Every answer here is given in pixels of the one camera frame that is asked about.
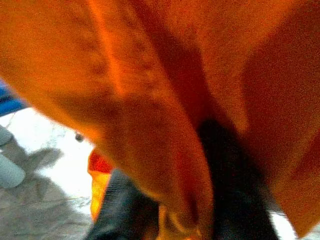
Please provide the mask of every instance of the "orange cloth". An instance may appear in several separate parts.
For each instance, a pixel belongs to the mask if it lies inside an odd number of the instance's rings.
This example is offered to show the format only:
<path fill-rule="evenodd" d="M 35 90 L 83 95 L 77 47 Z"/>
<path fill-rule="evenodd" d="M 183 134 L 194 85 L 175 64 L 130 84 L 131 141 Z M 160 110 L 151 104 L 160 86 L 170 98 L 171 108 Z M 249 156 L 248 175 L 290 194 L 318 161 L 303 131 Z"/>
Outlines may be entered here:
<path fill-rule="evenodd" d="M 97 220 L 101 210 L 105 192 L 111 176 L 113 167 L 108 162 L 93 150 L 88 160 L 88 173 L 92 177 L 92 199 L 91 199 L 91 216 L 94 221 Z"/>
<path fill-rule="evenodd" d="M 319 4 L 0 0 L 0 75 L 161 202 L 176 239 L 209 237 L 195 128 L 216 118 L 302 236 L 320 219 Z"/>

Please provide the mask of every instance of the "gray floor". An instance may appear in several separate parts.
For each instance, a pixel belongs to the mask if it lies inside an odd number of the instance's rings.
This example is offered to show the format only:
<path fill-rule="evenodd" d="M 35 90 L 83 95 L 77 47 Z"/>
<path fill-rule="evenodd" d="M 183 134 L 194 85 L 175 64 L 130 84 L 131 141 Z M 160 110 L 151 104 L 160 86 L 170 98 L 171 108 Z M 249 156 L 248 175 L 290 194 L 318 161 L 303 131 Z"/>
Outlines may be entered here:
<path fill-rule="evenodd" d="M 0 188 L 0 240 L 81 240 L 92 225 L 88 156 L 93 146 L 32 108 L 0 117 L 14 138 L 0 153 L 26 171 L 12 189 Z M 290 225 L 275 216 L 283 240 Z M 320 240 L 317 226 L 304 240 Z"/>

